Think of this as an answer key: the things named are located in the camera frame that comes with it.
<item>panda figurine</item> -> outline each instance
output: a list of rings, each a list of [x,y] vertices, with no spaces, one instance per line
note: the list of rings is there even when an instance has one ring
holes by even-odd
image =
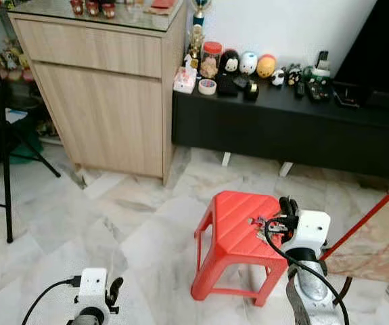
[[[289,67],[288,73],[288,85],[294,86],[301,80],[301,65],[300,64],[291,64]]]
[[[220,60],[220,72],[233,74],[239,64],[239,55],[234,49],[228,49],[223,53]]]
[[[274,86],[280,87],[284,83],[285,68],[277,69],[271,76],[271,82]]]
[[[239,71],[241,73],[245,73],[251,75],[256,71],[257,67],[257,55],[253,52],[244,52],[241,55],[241,59],[239,61]]]

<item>cabinet door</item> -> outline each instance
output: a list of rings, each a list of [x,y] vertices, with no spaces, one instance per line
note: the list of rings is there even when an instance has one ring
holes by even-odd
[[[73,162],[162,177],[161,83],[35,62]]]

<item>red lid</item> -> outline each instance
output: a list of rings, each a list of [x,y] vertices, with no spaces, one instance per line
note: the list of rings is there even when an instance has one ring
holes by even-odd
[[[221,54],[223,46],[218,42],[205,42],[203,44],[203,50],[211,54]]]

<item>wire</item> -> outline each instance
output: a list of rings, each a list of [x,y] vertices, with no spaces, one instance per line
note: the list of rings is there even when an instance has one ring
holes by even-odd
[[[343,288],[342,288],[342,290],[339,293],[341,299],[343,299],[344,296],[346,296],[346,293],[348,293],[349,288],[350,288],[350,284],[352,283],[352,279],[353,279],[352,276],[348,276],[346,278],[346,281],[343,284]],[[338,300],[334,299],[332,303],[333,303],[334,306],[336,306],[338,304]]]
[[[344,305],[342,298],[337,293],[337,291],[334,289],[334,287],[322,275],[320,275],[319,273],[317,273],[313,269],[309,268],[308,266],[305,266],[304,264],[301,264],[299,261],[297,261],[293,257],[289,256],[285,252],[279,250],[278,247],[276,247],[274,245],[273,241],[269,238],[269,235],[268,235],[268,233],[269,233],[269,231],[268,231],[269,225],[271,223],[273,223],[273,222],[280,222],[280,223],[282,223],[282,220],[283,220],[283,218],[274,218],[274,219],[268,220],[265,223],[265,237],[267,239],[267,242],[268,242],[269,246],[271,246],[274,251],[276,251],[279,255],[281,255],[282,257],[287,259],[289,262],[299,266],[301,269],[311,273],[316,278],[320,279],[320,281],[322,281],[328,287],[328,289],[331,290],[331,292],[333,293],[333,295],[336,298],[337,302],[340,304],[340,307],[342,308],[342,311],[343,311],[344,325],[349,325],[348,311],[346,310],[346,306]]]
[[[48,293],[52,288],[54,288],[55,286],[59,286],[61,284],[71,284],[72,282],[72,279],[69,279],[69,280],[63,280],[63,281],[59,281],[59,282],[56,282],[54,284],[52,284],[51,286],[49,286],[48,288],[46,288],[43,293],[41,293],[39,295],[38,298],[36,298],[36,300],[33,302],[33,304],[30,306],[29,310],[27,311],[27,314],[26,316],[24,316],[24,319],[23,319],[23,323],[21,323],[22,325],[26,325],[27,323],[27,319],[29,319],[29,316],[30,314],[32,313],[32,310],[36,307],[36,305],[38,304],[38,302],[41,300],[42,297],[45,296],[46,293]]]

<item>red plastic stool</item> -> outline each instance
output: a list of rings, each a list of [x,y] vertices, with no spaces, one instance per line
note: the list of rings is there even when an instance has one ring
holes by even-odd
[[[204,300],[209,293],[241,295],[254,298],[256,306],[263,306],[267,297],[287,268],[287,261],[270,246],[257,238],[258,225],[251,219],[271,219],[280,211],[276,198],[240,192],[221,192],[209,204],[194,237],[198,239],[196,278],[191,286],[195,300]],[[200,267],[202,232],[212,224],[209,252]],[[274,244],[280,246],[278,236]],[[213,288],[228,265],[236,263],[264,265],[267,279],[257,293],[247,290]]]

